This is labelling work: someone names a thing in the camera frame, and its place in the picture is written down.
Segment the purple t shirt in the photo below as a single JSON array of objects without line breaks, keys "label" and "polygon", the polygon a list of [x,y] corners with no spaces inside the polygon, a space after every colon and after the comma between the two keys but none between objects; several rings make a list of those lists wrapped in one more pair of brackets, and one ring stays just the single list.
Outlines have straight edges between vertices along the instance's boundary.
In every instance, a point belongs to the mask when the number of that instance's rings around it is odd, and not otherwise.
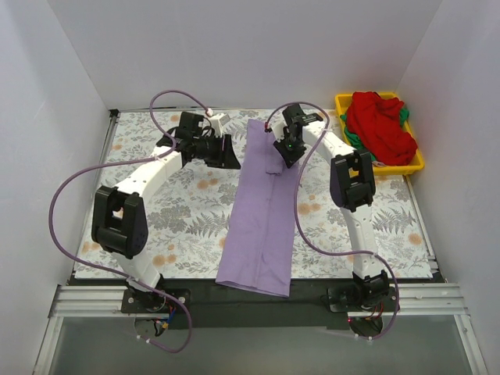
[{"label": "purple t shirt", "polygon": [[245,156],[216,282],[288,297],[299,167],[286,167],[261,121],[247,123]]}]

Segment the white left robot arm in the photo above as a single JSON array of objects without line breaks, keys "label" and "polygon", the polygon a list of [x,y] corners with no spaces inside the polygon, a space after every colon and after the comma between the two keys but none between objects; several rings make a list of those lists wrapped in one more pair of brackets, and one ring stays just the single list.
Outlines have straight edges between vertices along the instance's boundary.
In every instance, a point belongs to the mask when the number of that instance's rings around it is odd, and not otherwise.
[{"label": "white left robot arm", "polygon": [[101,186],[95,193],[91,238],[118,262],[127,274],[134,300],[151,313],[165,308],[166,293],[159,288],[163,277],[145,251],[145,205],[173,174],[194,159],[211,168],[240,169],[231,135],[223,132],[229,120],[226,113],[181,113],[178,125],[156,142],[149,162],[115,186]]}]

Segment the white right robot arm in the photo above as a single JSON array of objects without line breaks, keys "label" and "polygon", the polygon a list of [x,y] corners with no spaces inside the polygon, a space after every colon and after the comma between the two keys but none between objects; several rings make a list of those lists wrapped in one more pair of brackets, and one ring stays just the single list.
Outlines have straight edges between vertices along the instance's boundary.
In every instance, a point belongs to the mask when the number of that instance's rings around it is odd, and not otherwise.
[{"label": "white right robot arm", "polygon": [[372,204],[376,192],[373,167],[367,150],[343,142],[330,130],[329,120],[318,113],[307,114],[299,102],[278,108],[284,121],[265,122],[265,132],[273,134],[274,148],[286,167],[301,157],[318,152],[330,166],[329,189],[348,228],[353,257],[352,282],[334,292],[340,305],[371,310],[389,296],[389,267],[378,255],[372,224]]}]

